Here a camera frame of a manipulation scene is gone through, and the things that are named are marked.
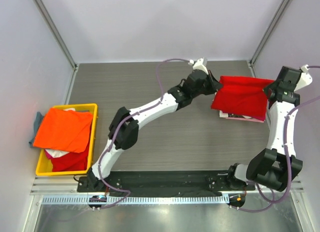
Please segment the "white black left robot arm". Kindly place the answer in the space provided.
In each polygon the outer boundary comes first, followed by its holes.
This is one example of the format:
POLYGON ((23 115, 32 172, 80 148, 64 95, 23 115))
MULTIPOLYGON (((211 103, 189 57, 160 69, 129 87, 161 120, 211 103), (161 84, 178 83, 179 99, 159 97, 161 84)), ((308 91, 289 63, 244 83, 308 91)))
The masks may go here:
POLYGON ((100 192, 106 187, 106 178, 120 155, 138 141, 139 130, 155 119, 189 106, 200 95, 213 95, 223 85, 211 71, 194 69, 186 79, 161 97, 143 106, 127 109, 121 107, 110 126, 108 140, 96 163, 87 171, 87 187, 100 192))

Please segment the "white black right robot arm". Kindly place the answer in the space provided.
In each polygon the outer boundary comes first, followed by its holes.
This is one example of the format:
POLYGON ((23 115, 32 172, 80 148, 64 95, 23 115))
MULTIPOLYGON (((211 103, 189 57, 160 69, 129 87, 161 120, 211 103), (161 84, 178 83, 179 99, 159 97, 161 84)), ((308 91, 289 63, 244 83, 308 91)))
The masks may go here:
POLYGON ((229 189, 244 189, 249 182, 278 192, 289 188, 303 168, 294 147, 295 119, 300 105, 297 91, 312 81, 307 65, 299 69, 284 66, 276 80, 263 89, 270 116, 268 143, 248 165, 236 163, 229 167, 225 177, 229 189))

